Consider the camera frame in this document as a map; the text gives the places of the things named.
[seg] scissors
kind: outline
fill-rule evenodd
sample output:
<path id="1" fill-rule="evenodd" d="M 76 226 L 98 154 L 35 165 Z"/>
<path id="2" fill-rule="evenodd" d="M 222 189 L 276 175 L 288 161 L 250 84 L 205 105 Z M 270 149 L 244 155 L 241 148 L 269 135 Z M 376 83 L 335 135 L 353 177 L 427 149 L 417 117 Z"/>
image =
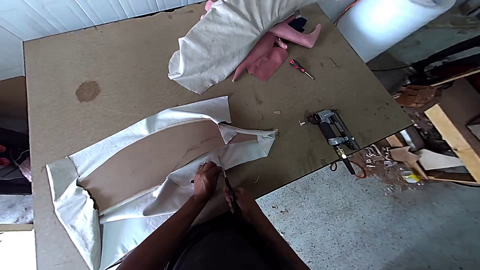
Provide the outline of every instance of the scissors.
<path id="1" fill-rule="evenodd" d="M 240 207 L 237 203 L 237 196 L 235 195 L 235 190 L 233 190 L 232 185 L 230 185 L 230 181 L 228 180 L 227 174 L 225 173 L 225 169 L 222 166 L 222 161 L 220 160 L 220 156 L 218 156 L 218 160 L 220 161 L 220 167 L 222 167 L 223 177 L 225 178 L 225 185 L 228 187 L 230 196 L 232 198 L 232 203 L 230 204 L 230 211 L 233 214 L 235 214 L 236 212 L 240 211 Z"/>

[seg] pneumatic staple gun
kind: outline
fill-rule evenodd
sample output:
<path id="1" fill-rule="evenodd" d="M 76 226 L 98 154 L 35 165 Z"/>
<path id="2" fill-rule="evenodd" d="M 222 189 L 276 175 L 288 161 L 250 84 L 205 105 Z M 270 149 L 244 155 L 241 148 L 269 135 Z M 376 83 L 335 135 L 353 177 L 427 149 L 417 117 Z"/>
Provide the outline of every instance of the pneumatic staple gun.
<path id="1" fill-rule="evenodd" d="M 341 145 L 344 144 L 348 148 L 352 150 L 360 149 L 359 145 L 355 141 L 355 138 L 350 134 L 345 123 L 343 123 L 342 119 L 338 115 L 336 110 L 323 110 L 316 114 L 311 115 L 308 117 L 308 122 L 314 125 L 317 125 L 320 128 L 320 131 L 325 136 L 328 144 L 333 146 L 335 152 L 343 161 L 345 166 L 347 167 L 348 171 L 351 174 L 355 174 L 353 170 L 352 164 L 348 160 L 345 152 L 343 151 Z M 332 129 L 331 125 L 334 125 L 340 136 L 337 136 Z"/>

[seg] workbench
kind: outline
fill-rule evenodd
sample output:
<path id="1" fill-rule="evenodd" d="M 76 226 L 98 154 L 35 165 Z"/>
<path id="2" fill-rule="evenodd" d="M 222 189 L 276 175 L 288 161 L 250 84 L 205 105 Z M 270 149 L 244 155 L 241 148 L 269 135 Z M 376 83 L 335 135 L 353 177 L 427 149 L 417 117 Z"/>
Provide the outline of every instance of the workbench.
<path id="1" fill-rule="evenodd" d="M 201 96 L 183 88 L 168 79 L 168 61 L 203 13 L 204 4 L 194 4 L 24 43 L 39 270 L 87 269 L 53 211 L 44 166 L 164 109 L 228 95 L 234 126 L 278 129 L 268 157 L 228 171 L 233 186 L 255 197 L 337 160 L 317 126 L 299 124 L 317 111 L 338 109 L 360 147 L 410 125 L 316 4 L 302 10 L 306 32 L 323 24 L 316 45 L 288 48 L 315 80 L 286 62 L 266 83 L 244 73 Z M 228 209 L 218 186 L 199 221 Z"/>

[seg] orange cord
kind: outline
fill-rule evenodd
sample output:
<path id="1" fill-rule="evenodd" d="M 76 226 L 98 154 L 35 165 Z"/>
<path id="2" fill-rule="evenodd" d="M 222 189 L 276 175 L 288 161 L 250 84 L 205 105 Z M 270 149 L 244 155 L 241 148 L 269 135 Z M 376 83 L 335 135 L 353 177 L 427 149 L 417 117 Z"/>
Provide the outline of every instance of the orange cord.
<path id="1" fill-rule="evenodd" d="M 354 161 L 351 161 L 351 160 L 349 160 L 349 161 L 350 161 L 350 163 L 353 163 L 353 164 L 357 165 L 357 166 L 360 168 L 360 170 L 363 172 L 363 176 L 354 174 L 357 178 L 360 178 L 360 179 L 365 179 L 365 178 L 367 178 L 367 172 L 365 171 L 365 169 L 364 169 L 362 166 L 360 166 L 360 164 L 358 164 L 358 163 L 356 163 L 356 162 L 354 162 Z M 336 165 L 336 161 L 335 161 L 334 163 L 330 164 L 330 170 L 331 170 L 332 172 L 334 172 L 334 171 L 336 171 L 336 169 L 337 169 L 337 165 Z"/>
<path id="2" fill-rule="evenodd" d="M 340 15 L 340 17 L 338 18 L 338 20 L 335 22 L 335 26 L 338 25 L 338 21 L 340 20 L 340 18 L 341 18 L 351 7 L 353 7 L 353 5 L 355 5 L 358 1 L 360 1 L 360 0 L 355 0 L 355 2 L 353 2 L 351 5 L 349 5 L 349 6 L 343 11 L 343 13 Z"/>

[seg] white foam roll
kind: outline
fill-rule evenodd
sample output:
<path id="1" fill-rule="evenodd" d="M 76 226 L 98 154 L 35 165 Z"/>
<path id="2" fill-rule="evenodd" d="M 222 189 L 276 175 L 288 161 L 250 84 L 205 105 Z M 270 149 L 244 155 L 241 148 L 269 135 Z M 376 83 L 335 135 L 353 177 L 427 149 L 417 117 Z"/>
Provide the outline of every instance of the white foam roll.
<path id="1" fill-rule="evenodd" d="M 338 29 L 368 62 L 455 4 L 455 0 L 360 0 Z"/>

